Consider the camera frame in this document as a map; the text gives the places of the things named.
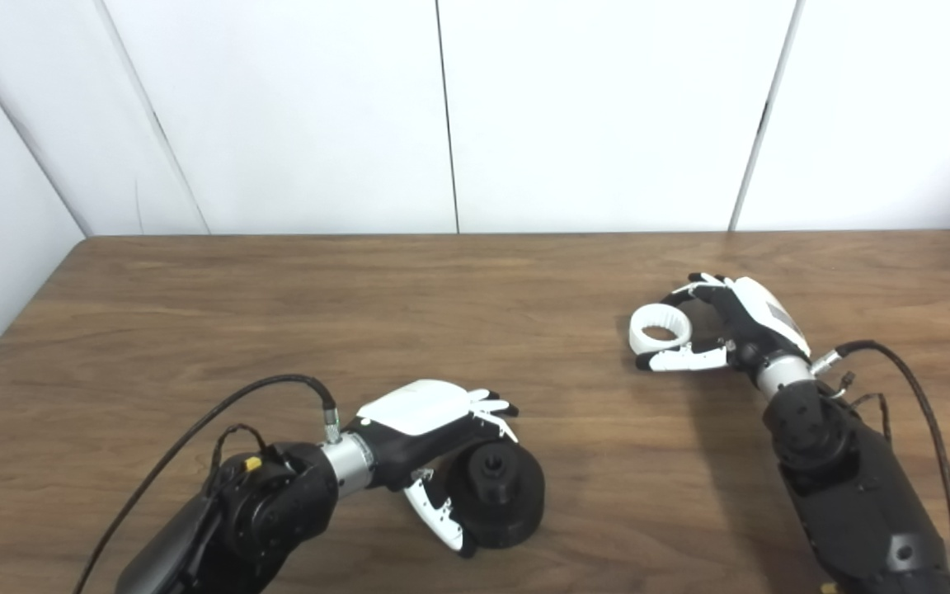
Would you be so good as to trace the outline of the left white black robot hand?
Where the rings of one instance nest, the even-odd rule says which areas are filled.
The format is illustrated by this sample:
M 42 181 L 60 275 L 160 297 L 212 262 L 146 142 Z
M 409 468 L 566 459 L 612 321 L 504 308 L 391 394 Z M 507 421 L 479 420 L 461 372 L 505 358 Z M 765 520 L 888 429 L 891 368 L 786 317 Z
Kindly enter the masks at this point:
M 403 493 L 435 536 L 461 558 L 477 544 L 456 518 L 442 471 L 432 462 L 467 446 L 517 443 L 506 421 L 518 409 L 487 389 L 419 379 L 363 405 L 338 441 L 325 445 L 339 496 L 386 488 Z

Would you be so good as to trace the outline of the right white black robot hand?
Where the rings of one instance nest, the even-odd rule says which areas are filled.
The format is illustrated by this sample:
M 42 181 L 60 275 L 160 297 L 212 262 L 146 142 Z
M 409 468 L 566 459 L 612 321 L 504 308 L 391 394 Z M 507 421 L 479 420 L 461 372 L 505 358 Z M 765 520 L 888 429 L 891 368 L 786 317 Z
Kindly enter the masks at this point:
M 713 341 L 694 341 L 694 326 L 681 305 L 709 305 L 723 324 Z M 756 376 L 777 357 L 811 364 L 811 349 L 787 309 L 759 282 L 694 273 L 689 283 L 630 317 L 630 347 L 636 367 L 651 372 L 731 367 Z

